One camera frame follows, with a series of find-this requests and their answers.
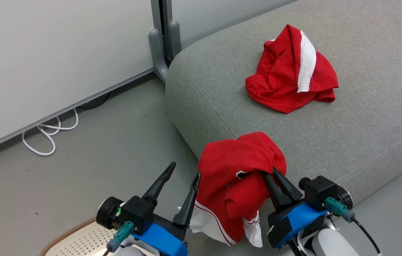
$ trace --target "sofa cushion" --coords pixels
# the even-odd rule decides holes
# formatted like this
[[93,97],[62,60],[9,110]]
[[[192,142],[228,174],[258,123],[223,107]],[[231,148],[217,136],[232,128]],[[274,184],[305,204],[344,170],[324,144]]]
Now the sofa cushion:
[[[331,62],[335,102],[283,114],[247,94],[263,43],[286,24]],[[402,1],[299,0],[227,28],[174,59],[166,97],[198,157],[206,143],[263,131],[284,153],[292,182],[323,175],[358,202],[402,173]]]

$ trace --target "metal frame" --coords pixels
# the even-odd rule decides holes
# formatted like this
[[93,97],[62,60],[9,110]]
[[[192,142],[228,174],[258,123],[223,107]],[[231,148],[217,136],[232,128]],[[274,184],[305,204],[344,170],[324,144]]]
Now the metal frame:
[[154,29],[149,32],[149,44],[154,72],[166,83],[168,66],[165,58],[172,61],[182,50],[179,23],[172,20],[171,0],[151,0],[151,6]]

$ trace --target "black knob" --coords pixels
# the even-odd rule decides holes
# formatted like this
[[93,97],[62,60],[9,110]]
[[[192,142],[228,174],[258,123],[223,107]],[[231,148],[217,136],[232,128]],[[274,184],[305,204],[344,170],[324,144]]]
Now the black knob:
[[307,178],[307,177],[304,177],[304,178],[302,178],[301,180],[299,180],[299,188],[302,189],[302,190],[305,190],[305,189],[304,189],[304,184],[305,184],[306,182],[310,181],[310,180],[311,180],[311,179],[309,179],[309,178]]
[[123,201],[114,196],[110,196],[103,201],[98,208],[97,217],[95,218],[96,222],[107,229],[113,229],[114,218],[121,203]]
[[353,208],[353,198],[346,189],[337,185],[337,196],[339,201],[346,206],[349,210]]

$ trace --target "cable connector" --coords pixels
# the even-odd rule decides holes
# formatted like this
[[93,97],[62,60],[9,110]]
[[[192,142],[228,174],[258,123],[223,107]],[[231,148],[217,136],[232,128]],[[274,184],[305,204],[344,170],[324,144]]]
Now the cable connector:
[[353,218],[356,214],[350,211],[344,204],[333,199],[332,197],[326,198],[324,204],[330,212],[340,215],[348,223],[353,222]]
[[120,227],[119,230],[117,230],[117,233],[115,233],[114,238],[111,239],[106,244],[106,248],[110,252],[115,252],[119,247],[120,244],[129,236],[131,233],[133,233],[134,230],[134,224],[133,222],[125,222],[122,227]]

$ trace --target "gray floor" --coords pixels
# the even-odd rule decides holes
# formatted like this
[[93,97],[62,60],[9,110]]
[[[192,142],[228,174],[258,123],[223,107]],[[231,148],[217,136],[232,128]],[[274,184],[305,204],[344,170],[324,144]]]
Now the gray floor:
[[[74,122],[71,113],[64,117],[65,126]],[[183,202],[197,159],[166,115],[158,79],[123,90],[79,118],[76,129],[54,136],[57,150],[51,156],[36,155],[20,138],[0,146],[0,255],[38,255],[50,241],[93,217],[108,196],[128,199],[144,193],[172,161],[177,167],[155,212],[170,218]],[[42,134],[29,133],[28,142],[50,150]],[[402,255],[402,175],[354,211],[383,255]],[[336,223],[360,255],[374,255],[356,226]],[[190,255],[291,255],[287,249],[253,248],[246,240],[228,247],[191,232],[186,240]]]

